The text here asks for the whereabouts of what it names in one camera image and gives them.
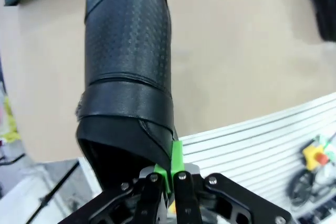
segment robotic arm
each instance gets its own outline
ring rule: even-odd
[[[103,192],[60,224],[287,224],[290,213],[221,174],[183,164],[173,120],[166,0],[87,0],[85,92],[78,143]]]

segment red object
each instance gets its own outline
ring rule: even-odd
[[[329,158],[328,156],[326,156],[326,154],[317,153],[315,155],[315,160],[319,162],[321,165],[325,165],[329,161]]]

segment yellow object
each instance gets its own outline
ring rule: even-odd
[[[1,137],[6,139],[6,141],[9,143],[14,142],[15,140],[21,139],[21,136],[17,132],[16,121],[13,117],[12,110],[10,107],[11,106],[9,105],[9,98],[8,96],[6,96],[5,101],[4,101],[4,109],[8,115],[9,132],[6,134],[3,134]]]
[[[316,161],[315,156],[318,153],[323,153],[323,146],[314,146],[314,145],[309,145],[307,148],[305,148],[302,153],[304,154],[306,158],[306,168],[307,170],[314,170],[318,166],[320,166],[320,163]]]
[[[176,206],[175,206],[175,200],[174,202],[170,205],[168,209],[171,213],[176,214]]]

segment gray floor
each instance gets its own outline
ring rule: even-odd
[[[1,150],[6,157],[8,157],[8,160],[11,160],[25,151],[21,141],[4,145],[1,147]],[[47,164],[35,164],[26,156],[13,165],[0,166],[0,184],[3,189],[3,194],[8,193],[24,176],[36,172],[36,167],[38,166],[43,166],[49,173],[51,180],[57,183],[75,162],[76,160],[69,160]],[[70,210],[75,210],[92,198],[91,189],[81,167],[78,167],[64,183],[59,190],[59,194]]]

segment black cable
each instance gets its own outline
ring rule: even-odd
[[[15,162],[19,161],[21,158],[25,157],[26,154],[22,153],[20,156],[18,156],[17,158],[8,161],[8,162],[0,162],[0,166],[4,166],[4,165],[13,165]]]
[[[287,192],[289,200],[294,207],[301,207],[309,200],[315,176],[314,173],[305,169],[291,181]]]
[[[38,213],[48,205],[48,203],[53,198],[54,194],[58,191],[58,189],[64,184],[64,182],[69,178],[69,176],[75,171],[75,169],[79,166],[79,162],[77,161],[73,167],[64,175],[64,177],[56,184],[56,186],[41,200],[40,206],[36,209],[30,219],[26,222],[26,224],[30,224]]]

